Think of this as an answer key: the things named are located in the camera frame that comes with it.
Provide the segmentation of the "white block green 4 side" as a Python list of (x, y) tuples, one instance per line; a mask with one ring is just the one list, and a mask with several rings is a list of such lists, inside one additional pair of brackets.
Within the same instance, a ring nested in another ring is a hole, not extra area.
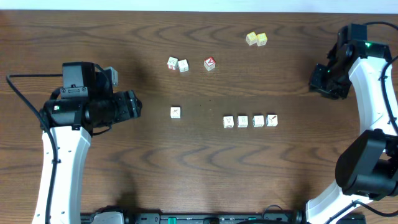
[(181, 118), (181, 107), (179, 106), (172, 106), (170, 108), (170, 117), (172, 119), (180, 119)]

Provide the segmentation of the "white block yellow W side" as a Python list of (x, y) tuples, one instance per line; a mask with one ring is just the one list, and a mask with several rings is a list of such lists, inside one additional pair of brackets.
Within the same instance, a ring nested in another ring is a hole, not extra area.
[(234, 116), (224, 116), (223, 117), (223, 127), (233, 128), (234, 127)]

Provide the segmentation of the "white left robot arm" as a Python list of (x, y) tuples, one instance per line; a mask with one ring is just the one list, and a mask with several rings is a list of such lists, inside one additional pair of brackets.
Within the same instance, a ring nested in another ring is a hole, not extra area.
[(94, 129), (138, 118), (142, 103), (132, 90), (89, 95), (60, 88), (40, 110), (44, 159), (33, 223), (80, 223), (83, 170)]

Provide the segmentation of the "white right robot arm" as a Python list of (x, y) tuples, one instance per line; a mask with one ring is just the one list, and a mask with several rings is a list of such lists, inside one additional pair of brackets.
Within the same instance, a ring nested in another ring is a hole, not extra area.
[(359, 137), (338, 158), (335, 179), (305, 206), (308, 223), (337, 223), (357, 206), (397, 196), (397, 101), (386, 44), (338, 41), (318, 64), (309, 87), (332, 99), (354, 89)]

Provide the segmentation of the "white block red U side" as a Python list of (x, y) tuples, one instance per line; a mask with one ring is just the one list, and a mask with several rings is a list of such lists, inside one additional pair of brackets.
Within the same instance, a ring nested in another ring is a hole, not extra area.
[(239, 116), (238, 116), (237, 123), (238, 123), (238, 127), (239, 127), (239, 128), (246, 128), (246, 127), (248, 127), (248, 124), (249, 124), (248, 116), (247, 116), (247, 115), (239, 115)]

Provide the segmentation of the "white block green Z side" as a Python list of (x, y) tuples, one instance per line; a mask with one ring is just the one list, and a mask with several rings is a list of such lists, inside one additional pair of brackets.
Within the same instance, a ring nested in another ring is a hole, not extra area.
[(265, 119), (263, 115), (254, 115), (252, 119), (252, 125), (254, 128), (260, 128), (265, 125)]

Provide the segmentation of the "block with blue side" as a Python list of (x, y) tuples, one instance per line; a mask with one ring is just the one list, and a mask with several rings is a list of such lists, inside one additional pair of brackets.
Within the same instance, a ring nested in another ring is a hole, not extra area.
[(268, 114), (266, 116), (266, 126), (276, 127), (278, 125), (278, 116), (276, 114)]

